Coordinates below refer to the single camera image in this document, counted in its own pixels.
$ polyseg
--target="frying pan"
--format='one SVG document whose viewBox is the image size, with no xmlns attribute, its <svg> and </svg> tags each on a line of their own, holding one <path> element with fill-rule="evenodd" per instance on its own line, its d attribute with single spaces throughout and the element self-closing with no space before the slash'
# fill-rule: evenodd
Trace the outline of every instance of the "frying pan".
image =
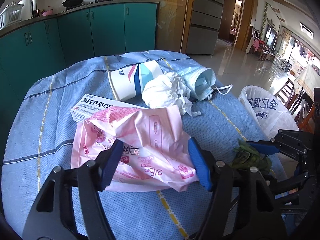
<svg viewBox="0 0 320 240">
<path fill-rule="evenodd" d="M 84 0 L 66 0 L 62 5 L 66 8 L 77 6 L 81 4 Z"/>
</svg>

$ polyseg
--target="pink plastic bag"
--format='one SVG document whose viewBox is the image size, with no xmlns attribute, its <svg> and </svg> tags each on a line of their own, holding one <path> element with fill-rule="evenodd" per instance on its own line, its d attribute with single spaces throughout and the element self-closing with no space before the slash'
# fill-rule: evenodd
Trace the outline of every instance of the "pink plastic bag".
<svg viewBox="0 0 320 240">
<path fill-rule="evenodd" d="M 198 181 L 188 154 L 190 136 L 182 130 L 177 106 L 112 106 L 95 113 L 77 125 L 71 168 L 94 160 L 116 138 L 124 142 L 124 152 L 105 190 L 142 192 L 172 187 L 180 192 Z"/>
</svg>

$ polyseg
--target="metal screw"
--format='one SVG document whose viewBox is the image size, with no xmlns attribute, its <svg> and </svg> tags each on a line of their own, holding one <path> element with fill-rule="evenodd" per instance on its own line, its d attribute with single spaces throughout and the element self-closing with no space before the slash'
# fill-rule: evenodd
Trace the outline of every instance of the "metal screw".
<svg viewBox="0 0 320 240">
<path fill-rule="evenodd" d="M 220 168 L 224 167 L 226 165 L 223 161 L 216 161 L 216 165 Z"/>
<path fill-rule="evenodd" d="M 94 166 L 96 164 L 96 162 L 94 161 L 94 160 L 89 160 L 89 161 L 87 161 L 87 166 L 88 167 L 92 167 L 92 166 Z"/>
<path fill-rule="evenodd" d="M 55 167 L 53 168 L 53 172 L 54 172 L 54 173 L 57 173 L 57 172 L 59 172 L 59 171 L 61 171 L 61 166 L 55 166 Z"/>
<path fill-rule="evenodd" d="M 250 171 L 251 171 L 252 173 L 257 173 L 257 172 L 258 172 L 258 168 L 255 167 L 255 166 L 252 166 L 252 167 L 250 167 Z"/>
</svg>

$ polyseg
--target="hanging vine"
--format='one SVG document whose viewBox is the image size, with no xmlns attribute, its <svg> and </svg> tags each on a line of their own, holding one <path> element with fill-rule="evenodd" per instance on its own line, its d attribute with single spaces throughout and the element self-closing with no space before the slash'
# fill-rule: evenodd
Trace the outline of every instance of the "hanging vine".
<svg viewBox="0 0 320 240">
<path fill-rule="evenodd" d="M 264 27 L 266 26 L 267 11 L 268 11 L 268 3 L 266 2 L 265 6 L 264 6 L 263 19 L 262 19 L 262 25 L 261 25 L 261 30 L 260 30 L 261 33 L 263 33 Z"/>
</svg>

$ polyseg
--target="tile floor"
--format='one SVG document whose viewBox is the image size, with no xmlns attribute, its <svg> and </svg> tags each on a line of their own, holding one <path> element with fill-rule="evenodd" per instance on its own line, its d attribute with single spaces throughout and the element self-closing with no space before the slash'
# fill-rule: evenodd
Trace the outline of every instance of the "tile floor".
<svg viewBox="0 0 320 240">
<path fill-rule="evenodd" d="M 246 54 L 223 40 L 217 40 L 213 55 L 189 55 L 200 65 L 212 68 L 224 85 L 233 84 L 231 92 L 240 95 L 245 86 L 254 85 L 275 94 L 294 76 L 282 72 L 271 61 L 258 61 L 258 56 Z"/>
</svg>

